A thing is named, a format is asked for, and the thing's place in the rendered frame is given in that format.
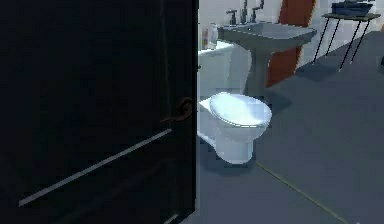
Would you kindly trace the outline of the pale soap bottle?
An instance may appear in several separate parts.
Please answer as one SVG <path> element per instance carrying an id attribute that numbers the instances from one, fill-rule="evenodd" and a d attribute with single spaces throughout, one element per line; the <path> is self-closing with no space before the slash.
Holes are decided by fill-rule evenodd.
<path id="1" fill-rule="evenodd" d="M 216 23 L 211 22 L 209 26 L 206 26 L 202 31 L 202 48 L 215 49 L 218 39 L 218 26 Z"/>

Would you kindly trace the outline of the dark sink faucet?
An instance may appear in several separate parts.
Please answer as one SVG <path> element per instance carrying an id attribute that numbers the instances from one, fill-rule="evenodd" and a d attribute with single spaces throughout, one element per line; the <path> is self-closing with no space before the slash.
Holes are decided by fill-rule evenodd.
<path id="1" fill-rule="evenodd" d="M 247 23 L 256 23 L 256 11 L 261 10 L 264 8 L 265 0 L 260 0 L 260 4 L 256 7 L 251 8 L 252 14 L 250 17 L 250 20 L 247 20 L 248 16 L 248 0 L 244 0 L 243 7 L 239 10 L 240 11 L 240 24 L 244 25 Z M 237 25 L 237 19 L 236 19 L 236 13 L 238 10 L 236 9 L 230 9 L 226 11 L 226 14 L 230 14 L 230 20 L 229 25 L 230 26 L 236 26 Z"/>

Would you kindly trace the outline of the grey pedestal sink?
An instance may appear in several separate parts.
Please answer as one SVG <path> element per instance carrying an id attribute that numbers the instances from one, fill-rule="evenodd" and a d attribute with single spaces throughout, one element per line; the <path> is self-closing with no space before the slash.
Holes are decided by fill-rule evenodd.
<path id="1" fill-rule="evenodd" d="M 296 31 L 300 35 L 302 45 L 309 43 L 317 34 L 313 28 L 301 28 Z M 251 65 L 247 75 L 245 95 L 263 99 L 266 89 L 266 78 L 269 61 L 275 52 L 284 49 L 284 39 L 287 34 L 278 23 L 258 21 L 236 26 L 222 26 L 218 28 L 218 39 L 249 50 Z"/>

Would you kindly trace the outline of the dark blue folded cloth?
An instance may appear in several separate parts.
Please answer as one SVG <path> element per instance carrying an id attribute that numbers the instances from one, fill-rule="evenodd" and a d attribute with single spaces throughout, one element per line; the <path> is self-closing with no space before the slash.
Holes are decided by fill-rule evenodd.
<path id="1" fill-rule="evenodd" d="M 331 5 L 332 13 L 345 16 L 365 16 L 372 8 L 372 3 L 364 3 L 361 0 L 344 0 Z"/>

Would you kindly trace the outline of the small black-legged side table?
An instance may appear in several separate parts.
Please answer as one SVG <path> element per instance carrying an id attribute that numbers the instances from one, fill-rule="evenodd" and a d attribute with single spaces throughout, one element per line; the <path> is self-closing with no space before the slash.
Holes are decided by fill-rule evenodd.
<path id="1" fill-rule="evenodd" d="M 333 33 L 331 35 L 331 39 L 327 45 L 326 51 L 324 52 L 323 56 L 327 57 L 329 55 L 330 49 L 332 47 L 337 31 L 338 30 L 346 31 L 346 34 L 342 35 L 343 37 L 342 42 L 344 45 L 347 46 L 344 57 L 339 66 L 339 70 L 342 70 L 346 62 L 347 56 L 349 55 L 349 52 L 351 50 L 351 47 L 354 44 L 354 41 L 358 40 L 355 51 L 353 52 L 352 57 L 350 59 L 350 63 L 353 63 L 355 61 L 356 54 L 364 39 L 364 35 L 367 33 L 370 23 L 375 19 L 379 19 L 381 17 L 381 14 L 367 13 L 365 16 L 352 16 L 352 15 L 326 13 L 326 14 L 323 14 L 322 17 L 326 19 L 326 22 L 325 22 L 323 31 L 321 32 L 319 43 L 318 43 L 316 52 L 314 54 L 312 63 L 315 63 L 316 59 L 318 58 L 318 54 L 322 46 L 324 35 L 327 31 L 328 24 L 330 23 L 331 20 L 335 20 L 336 25 L 334 27 Z"/>

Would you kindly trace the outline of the black room door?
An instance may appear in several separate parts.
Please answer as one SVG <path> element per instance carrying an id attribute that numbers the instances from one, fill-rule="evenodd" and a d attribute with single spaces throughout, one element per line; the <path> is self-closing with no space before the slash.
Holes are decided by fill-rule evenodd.
<path id="1" fill-rule="evenodd" d="M 0 224 L 183 224 L 197 0 L 0 0 Z M 183 98 L 192 116 L 177 114 Z"/>

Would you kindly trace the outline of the white toilet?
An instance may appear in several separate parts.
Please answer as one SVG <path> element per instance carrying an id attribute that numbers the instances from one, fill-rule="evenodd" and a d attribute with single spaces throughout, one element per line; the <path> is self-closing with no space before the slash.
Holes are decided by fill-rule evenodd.
<path id="1" fill-rule="evenodd" d="M 244 93 L 250 57 L 240 47 L 219 41 L 198 52 L 197 134 L 230 164 L 253 156 L 253 143 L 267 129 L 270 107 Z"/>

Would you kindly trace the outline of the orange-red towel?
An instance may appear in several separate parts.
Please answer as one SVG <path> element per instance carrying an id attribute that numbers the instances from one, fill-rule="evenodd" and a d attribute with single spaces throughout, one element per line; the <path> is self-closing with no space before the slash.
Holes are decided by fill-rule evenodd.
<path id="1" fill-rule="evenodd" d="M 275 52 L 269 61 L 266 87 L 272 87 L 295 74 L 303 49 L 296 31 L 309 27 L 316 1 L 282 0 L 278 24 L 287 37 L 284 39 L 284 49 Z"/>

